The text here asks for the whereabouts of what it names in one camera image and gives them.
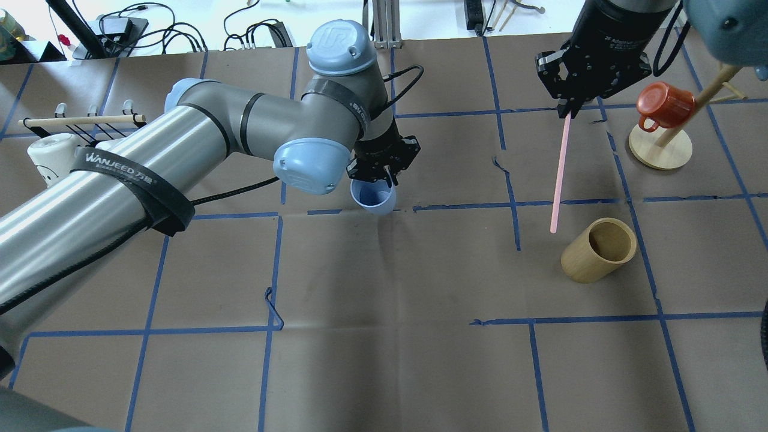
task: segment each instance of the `red mug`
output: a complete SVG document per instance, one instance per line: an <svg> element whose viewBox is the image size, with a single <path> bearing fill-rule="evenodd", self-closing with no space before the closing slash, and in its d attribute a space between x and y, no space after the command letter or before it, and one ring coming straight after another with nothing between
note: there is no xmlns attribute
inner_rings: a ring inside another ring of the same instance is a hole
<svg viewBox="0 0 768 432"><path fill-rule="evenodd" d="M640 112L640 127L646 132L662 128L676 128L685 123L694 114L696 100L690 91L673 87L664 81L648 85L637 97L637 110ZM654 123L645 127L645 121Z"/></svg>

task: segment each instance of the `wooden cup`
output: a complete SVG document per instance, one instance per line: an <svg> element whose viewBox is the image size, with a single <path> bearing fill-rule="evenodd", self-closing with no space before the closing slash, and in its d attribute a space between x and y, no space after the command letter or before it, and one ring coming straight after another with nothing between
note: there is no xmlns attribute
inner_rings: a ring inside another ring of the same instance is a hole
<svg viewBox="0 0 768 432"><path fill-rule="evenodd" d="M627 263L637 252L631 228L614 218L592 222L560 256L563 271L580 284L590 284Z"/></svg>

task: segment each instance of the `pink straw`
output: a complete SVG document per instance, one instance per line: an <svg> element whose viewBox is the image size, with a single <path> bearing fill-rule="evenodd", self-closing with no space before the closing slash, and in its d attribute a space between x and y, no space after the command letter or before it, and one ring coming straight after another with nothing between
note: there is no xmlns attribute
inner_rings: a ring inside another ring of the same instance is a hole
<svg viewBox="0 0 768 432"><path fill-rule="evenodd" d="M560 195L563 191L563 171L565 170L565 149L568 147L568 132L571 130L571 115L565 116L563 124L563 141L560 143L560 160L558 161L558 179L554 183L554 199L552 200L552 221L549 232L558 232L558 216L560 215Z"/></svg>

